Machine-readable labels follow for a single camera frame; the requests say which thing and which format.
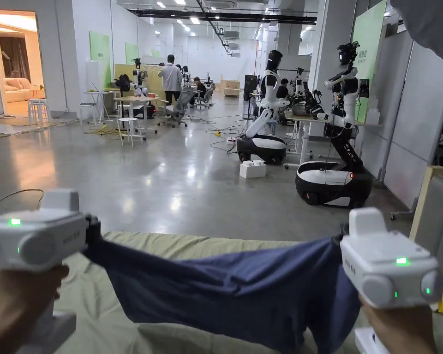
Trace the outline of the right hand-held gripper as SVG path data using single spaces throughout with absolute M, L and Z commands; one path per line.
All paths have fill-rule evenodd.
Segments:
M 390 310 L 440 302 L 443 276 L 429 251 L 388 230 L 377 208 L 353 209 L 349 222 L 340 243 L 343 269 L 369 306 Z

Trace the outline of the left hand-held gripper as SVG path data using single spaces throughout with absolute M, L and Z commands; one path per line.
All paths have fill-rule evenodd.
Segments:
M 0 270 L 40 273 L 87 248 L 87 221 L 75 189 L 43 195 L 39 209 L 0 215 Z M 49 303 L 21 354 L 53 354 L 75 332 L 74 313 L 54 311 Z

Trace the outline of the person's right hand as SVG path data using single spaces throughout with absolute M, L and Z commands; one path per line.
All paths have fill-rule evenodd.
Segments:
M 360 300 L 371 327 L 389 353 L 438 353 L 429 306 L 384 309 Z

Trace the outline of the person's left hand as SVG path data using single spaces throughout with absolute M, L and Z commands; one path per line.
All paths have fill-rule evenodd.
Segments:
M 0 270 L 0 354 L 15 354 L 69 274 L 66 264 L 32 273 Z

